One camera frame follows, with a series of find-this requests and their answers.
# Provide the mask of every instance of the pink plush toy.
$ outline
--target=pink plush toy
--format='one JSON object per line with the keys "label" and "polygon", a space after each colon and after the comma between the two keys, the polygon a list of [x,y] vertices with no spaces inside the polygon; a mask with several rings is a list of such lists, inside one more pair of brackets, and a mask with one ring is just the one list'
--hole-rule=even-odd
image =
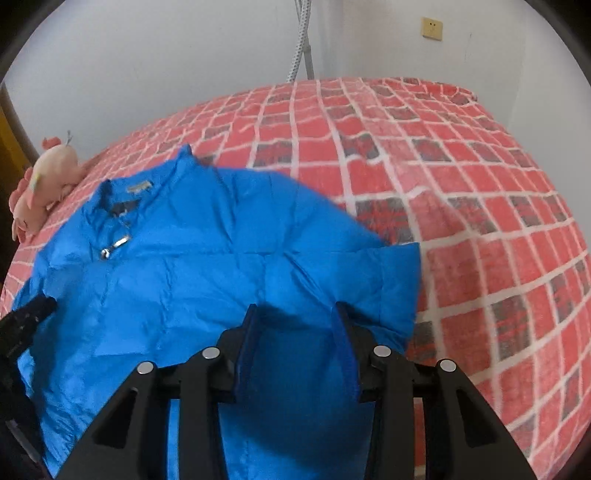
{"label": "pink plush toy", "polygon": [[32,174],[33,168],[29,167],[25,172],[25,177],[18,182],[17,189],[12,192],[8,199],[8,207],[14,217],[12,221],[12,239],[16,240],[18,238],[20,243],[25,242],[27,233],[38,233],[48,216],[46,208],[30,208],[27,205],[28,186]]}
{"label": "pink plush toy", "polygon": [[62,145],[57,137],[43,139],[45,152],[33,168],[28,168],[17,189],[12,192],[8,206],[14,221],[12,239],[23,243],[27,234],[39,233],[47,220],[48,210],[61,202],[86,176],[95,162],[78,165],[76,150],[70,146],[72,140]]}

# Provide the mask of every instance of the bed sheet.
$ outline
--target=bed sheet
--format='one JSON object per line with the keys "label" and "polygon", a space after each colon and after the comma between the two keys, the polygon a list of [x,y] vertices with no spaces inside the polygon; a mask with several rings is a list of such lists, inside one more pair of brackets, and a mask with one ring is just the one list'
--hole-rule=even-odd
{"label": "bed sheet", "polygon": [[591,259],[546,174],[476,95],[452,85],[343,78],[262,87],[131,133],[98,155],[18,248],[0,314],[36,252],[102,180],[156,166],[185,143],[203,164],[291,176],[387,243],[420,242],[423,289],[409,358],[453,358],[540,479],[564,465],[591,419]]}

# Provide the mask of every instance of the electrical outlet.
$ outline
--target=electrical outlet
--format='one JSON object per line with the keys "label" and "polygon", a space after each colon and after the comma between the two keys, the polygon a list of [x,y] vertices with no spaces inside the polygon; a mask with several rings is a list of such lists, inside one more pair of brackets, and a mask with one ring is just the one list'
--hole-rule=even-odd
{"label": "electrical outlet", "polygon": [[439,20],[433,20],[432,18],[423,17],[421,35],[425,38],[443,40],[443,22],[440,22]]}

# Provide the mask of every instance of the metal zipper pull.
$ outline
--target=metal zipper pull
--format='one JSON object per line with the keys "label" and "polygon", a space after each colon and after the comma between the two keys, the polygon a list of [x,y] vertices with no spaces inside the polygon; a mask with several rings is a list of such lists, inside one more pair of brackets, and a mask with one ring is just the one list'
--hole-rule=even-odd
{"label": "metal zipper pull", "polygon": [[103,250],[100,251],[101,259],[108,260],[109,257],[111,256],[111,253],[113,253],[113,250],[119,248],[121,245],[125,245],[130,240],[131,240],[131,235],[125,235],[123,238],[120,238],[119,240],[117,240],[110,247],[104,248]]}

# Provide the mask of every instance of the blue down jacket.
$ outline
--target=blue down jacket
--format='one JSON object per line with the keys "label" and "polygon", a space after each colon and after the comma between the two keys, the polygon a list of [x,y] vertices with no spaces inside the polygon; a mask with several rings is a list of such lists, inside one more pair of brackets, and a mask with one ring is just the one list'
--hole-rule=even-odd
{"label": "blue down jacket", "polygon": [[[15,301],[43,292],[59,304],[19,360],[50,471],[138,363],[186,361],[256,303],[264,328],[247,398],[220,409],[230,479],[362,478],[373,405],[345,393],[331,308],[348,302],[402,352],[419,282],[417,244],[385,247],[280,174],[202,167],[185,146],[175,160],[103,182],[39,252]],[[173,479],[177,422],[173,404]]]}

